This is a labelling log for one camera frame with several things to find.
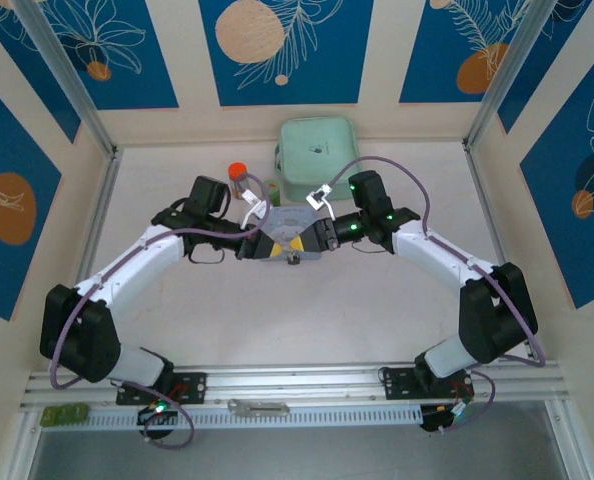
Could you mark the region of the grey pouch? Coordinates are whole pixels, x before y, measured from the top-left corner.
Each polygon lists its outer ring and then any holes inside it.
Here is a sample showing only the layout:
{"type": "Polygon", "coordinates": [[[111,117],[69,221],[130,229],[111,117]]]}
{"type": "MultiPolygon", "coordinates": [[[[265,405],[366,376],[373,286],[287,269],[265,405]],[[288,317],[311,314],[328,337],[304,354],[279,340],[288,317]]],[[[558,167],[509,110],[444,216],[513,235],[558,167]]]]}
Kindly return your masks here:
{"type": "Polygon", "coordinates": [[[295,237],[301,235],[304,230],[318,219],[318,213],[310,206],[284,206],[273,207],[262,230],[274,241],[283,246],[283,253],[277,257],[266,259],[266,261],[286,261],[287,253],[296,252],[300,255],[301,261],[314,261],[321,258],[319,252],[297,252],[289,247],[289,243],[295,237]]]}

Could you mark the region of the orange lid glass jar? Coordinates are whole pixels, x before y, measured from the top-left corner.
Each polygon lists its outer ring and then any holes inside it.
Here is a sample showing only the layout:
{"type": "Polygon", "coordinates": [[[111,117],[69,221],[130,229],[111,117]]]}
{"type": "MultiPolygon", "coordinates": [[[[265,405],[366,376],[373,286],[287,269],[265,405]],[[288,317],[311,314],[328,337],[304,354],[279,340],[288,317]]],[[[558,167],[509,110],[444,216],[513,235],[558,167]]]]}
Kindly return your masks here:
{"type": "Polygon", "coordinates": [[[248,170],[244,163],[234,162],[228,166],[228,177],[232,196],[238,200],[243,198],[243,194],[249,189],[247,178],[248,170]]]}

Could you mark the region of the mint green zip case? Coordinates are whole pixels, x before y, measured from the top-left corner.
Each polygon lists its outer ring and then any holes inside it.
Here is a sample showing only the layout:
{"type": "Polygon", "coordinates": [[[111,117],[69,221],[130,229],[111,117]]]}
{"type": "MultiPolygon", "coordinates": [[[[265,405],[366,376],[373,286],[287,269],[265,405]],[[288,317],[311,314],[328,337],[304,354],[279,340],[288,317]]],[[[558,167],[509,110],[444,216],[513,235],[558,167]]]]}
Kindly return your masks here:
{"type": "Polygon", "coordinates": [[[313,117],[285,122],[275,148],[275,170],[286,199],[303,202],[359,157],[352,122],[345,117],[313,117]]]}

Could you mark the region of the left black controller box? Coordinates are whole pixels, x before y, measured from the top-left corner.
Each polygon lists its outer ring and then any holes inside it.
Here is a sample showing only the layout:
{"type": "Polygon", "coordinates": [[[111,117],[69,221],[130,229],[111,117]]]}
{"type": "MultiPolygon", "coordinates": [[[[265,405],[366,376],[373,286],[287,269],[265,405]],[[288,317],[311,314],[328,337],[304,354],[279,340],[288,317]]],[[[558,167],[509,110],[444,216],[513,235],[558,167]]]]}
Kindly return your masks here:
{"type": "Polygon", "coordinates": [[[162,440],[173,432],[173,426],[177,423],[178,412],[167,404],[146,406],[137,413],[137,426],[139,433],[147,441],[162,440]]]}

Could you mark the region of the black controller box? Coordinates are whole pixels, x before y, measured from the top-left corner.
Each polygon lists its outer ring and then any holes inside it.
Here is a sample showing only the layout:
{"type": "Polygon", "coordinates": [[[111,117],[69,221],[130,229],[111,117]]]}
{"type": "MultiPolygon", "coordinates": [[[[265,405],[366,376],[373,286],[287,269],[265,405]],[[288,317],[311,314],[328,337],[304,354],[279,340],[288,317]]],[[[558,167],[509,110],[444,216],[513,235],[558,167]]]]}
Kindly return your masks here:
{"type": "Polygon", "coordinates": [[[458,401],[455,404],[423,405],[421,407],[422,423],[420,427],[429,433],[449,428],[463,412],[467,404],[458,401]]]}
{"type": "Polygon", "coordinates": [[[167,404],[146,406],[137,413],[137,426],[139,433],[147,441],[162,440],[173,432],[173,426],[177,423],[178,412],[167,404]]]}

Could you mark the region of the right black controller box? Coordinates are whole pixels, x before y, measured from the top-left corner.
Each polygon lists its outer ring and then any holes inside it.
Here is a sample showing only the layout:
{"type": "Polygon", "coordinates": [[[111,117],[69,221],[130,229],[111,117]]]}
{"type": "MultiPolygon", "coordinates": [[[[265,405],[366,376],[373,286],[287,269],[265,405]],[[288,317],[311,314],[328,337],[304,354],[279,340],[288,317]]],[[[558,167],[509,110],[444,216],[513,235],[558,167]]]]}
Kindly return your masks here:
{"type": "Polygon", "coordinates": [[[420,427],[429,433],[449,428],[463,412],[467,404],[458,401],[455,404],[423,405],[421,407],[422,423],[420,427]]]}

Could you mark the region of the green circuit board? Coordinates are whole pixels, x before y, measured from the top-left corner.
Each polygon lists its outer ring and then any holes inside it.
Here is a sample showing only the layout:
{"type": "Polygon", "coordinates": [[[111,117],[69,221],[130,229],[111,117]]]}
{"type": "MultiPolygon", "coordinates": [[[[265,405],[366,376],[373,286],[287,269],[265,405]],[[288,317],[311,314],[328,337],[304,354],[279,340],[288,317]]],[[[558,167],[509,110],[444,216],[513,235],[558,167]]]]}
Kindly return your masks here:
{"type": "Polygon", "coordinates": [[[45,407],[41,418],[42,428],[81,424],[89,416],[90,407],[85,403],[69,403],[45,407]]]}

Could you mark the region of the right aluminium table edge rail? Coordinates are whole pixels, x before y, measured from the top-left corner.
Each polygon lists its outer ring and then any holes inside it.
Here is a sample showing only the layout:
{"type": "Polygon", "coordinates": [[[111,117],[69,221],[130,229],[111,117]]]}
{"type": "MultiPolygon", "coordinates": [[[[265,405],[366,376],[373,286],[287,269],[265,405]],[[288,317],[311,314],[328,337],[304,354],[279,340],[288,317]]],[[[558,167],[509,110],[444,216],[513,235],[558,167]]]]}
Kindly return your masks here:
{"type": "MultiPolygon", "coordinates": [[[[484,184],[483,176],[478,169],[477,161],[474,155],[474,150],[467,143],[466,140],[462,142],[462,147],[464,149],[464,154],[471,173],[473,184],[477,191],[482,212],[484,213],[487,222],[488,231],[495,250],[496,258],[501,263],[505,263],[507,261],[507,257],[499,233],[497,220],[495,218],[495,214],[492,208],[490,195],[484,184]]],[[[513,357],[512,355],[507,355],[507,358],[521,363],[534,365],[536,367],[543,367],[546,361],[546,356],[543,352],[543,348],[539,344],[538,340],[535,338],[535,335],[530,331],[530,328],[528,326],[525,327],[525,334],[527,335],[527,340],[524,342],[524,344],[526,345],[525,349],[528,353],[528,359],[520,360],[518,357],[513,357]]]]}

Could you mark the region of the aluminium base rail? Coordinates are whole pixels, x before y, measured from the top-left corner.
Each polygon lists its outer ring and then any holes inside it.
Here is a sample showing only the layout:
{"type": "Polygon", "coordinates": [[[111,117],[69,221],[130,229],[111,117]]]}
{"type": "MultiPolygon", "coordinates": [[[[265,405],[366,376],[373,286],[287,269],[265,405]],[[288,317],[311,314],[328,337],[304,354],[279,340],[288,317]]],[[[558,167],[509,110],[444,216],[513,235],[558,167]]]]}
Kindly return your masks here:
{"type": "MultiPolygon", "coordinates": [[[[266,367],[186,366],[182,372],[204,372],[198,389],[205,408],[224,408],[231,399],[284,403],[289,407],[384,405],[385,387],[378,379],[381,365],[287,365],[266,367]]],[[[513,361],[477,367],[471,374],[474,400],[485,402],[495,392],[498,401],[568,400],[571,395],[558,364],[549,361],[537,368],[513,361]]],[[[92,407],[112,408],[116,389],[107,380],[82,381],[65,390],[51,387],[46,372],[33,372],[27,381],[20,409],[38,411],[61,403],[83,402],[92,407]]]]}

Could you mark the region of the silver metal bracket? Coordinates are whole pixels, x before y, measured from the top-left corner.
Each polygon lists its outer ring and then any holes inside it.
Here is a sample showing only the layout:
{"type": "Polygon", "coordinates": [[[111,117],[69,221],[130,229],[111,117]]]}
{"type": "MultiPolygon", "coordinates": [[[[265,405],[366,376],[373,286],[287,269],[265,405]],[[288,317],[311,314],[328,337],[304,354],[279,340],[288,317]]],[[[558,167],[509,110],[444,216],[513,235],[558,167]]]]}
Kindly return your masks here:
{"type": "Polygon", "coordinates": [[[233,415],[242,418],[284,417],[290,413],[290,408],[283,402],[230,399],[227,407],[233,415]]]}

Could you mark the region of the left aluminium frame post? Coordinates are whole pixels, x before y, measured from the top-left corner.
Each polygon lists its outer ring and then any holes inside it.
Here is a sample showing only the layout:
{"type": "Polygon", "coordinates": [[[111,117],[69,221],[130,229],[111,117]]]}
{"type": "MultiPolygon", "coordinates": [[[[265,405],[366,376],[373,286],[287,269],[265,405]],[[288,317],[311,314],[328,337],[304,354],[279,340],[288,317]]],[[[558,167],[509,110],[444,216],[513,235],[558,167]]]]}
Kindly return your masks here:
{"type": "Polygon", "coordinates": [[[109,158],[116,145],[50,23],[34,0],[10,0],[13,10],[93,141],[109,158]]]}

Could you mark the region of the aluminium frame post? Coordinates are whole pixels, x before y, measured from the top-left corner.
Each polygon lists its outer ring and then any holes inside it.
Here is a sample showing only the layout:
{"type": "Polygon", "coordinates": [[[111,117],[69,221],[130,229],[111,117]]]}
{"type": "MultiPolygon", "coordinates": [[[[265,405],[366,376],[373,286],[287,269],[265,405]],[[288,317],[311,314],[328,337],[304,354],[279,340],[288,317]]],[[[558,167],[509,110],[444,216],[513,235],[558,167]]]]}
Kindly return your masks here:
{"type": "Polygon", "coordinates": [[[556,3],[557,0],[531,0],[528,11],[520,22],[463,140],[463,147],[467,154],[472,154],[483,138],[556,3]]]}
{"type": "Polygon", "coordinates": [[[34,0],[10,0],[13,10],[93,141],[109,158],[116,145],[50,23],[34,0]]]}

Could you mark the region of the right aluminium frame post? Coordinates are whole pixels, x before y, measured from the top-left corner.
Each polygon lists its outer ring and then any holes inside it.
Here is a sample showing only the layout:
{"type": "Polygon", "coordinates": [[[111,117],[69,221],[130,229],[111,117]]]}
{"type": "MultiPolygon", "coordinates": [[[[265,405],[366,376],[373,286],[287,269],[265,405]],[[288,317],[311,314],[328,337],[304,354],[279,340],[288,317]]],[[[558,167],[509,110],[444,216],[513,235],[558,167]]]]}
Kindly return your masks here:
{"type": "Polygon", "coordinates": [[[467,154],[472,154],[483,138],[556,3],[557,0],[531,0],[528,11],[520,22],[463,140],[463,147],[467,154]]]}

